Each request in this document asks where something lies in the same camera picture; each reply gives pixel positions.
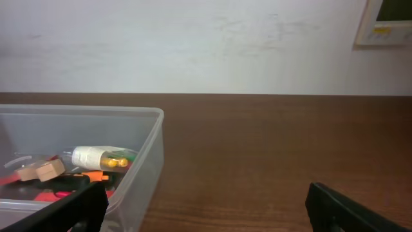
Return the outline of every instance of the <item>storage box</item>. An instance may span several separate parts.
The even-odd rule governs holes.
[[[113,196],[101,231],[138,231],[164,163],[158,108],[0,105],[0,176],[15,152],[53,154],[74,146],[139,151]],[[0,199],[0,228],[50,203]]]

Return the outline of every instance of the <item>green screen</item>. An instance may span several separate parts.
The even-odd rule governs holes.
[[[412,20],[412,0],[384,0],[376,21]]]

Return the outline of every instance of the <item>yellow label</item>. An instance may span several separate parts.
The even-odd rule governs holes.
[[[389,34],[391,33],[391,28],[375,28],[373,32],[376,34]]]

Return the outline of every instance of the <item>wall-mounted device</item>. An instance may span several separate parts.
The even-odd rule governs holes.
[[[368,0],[355,44],[412,44],[412,0]]]

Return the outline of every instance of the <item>bottle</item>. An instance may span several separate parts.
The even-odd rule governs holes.
[[[88,170],[126,172],[137,152],[112,146],[77,146],[57,154],[63,161],[66,173]]]

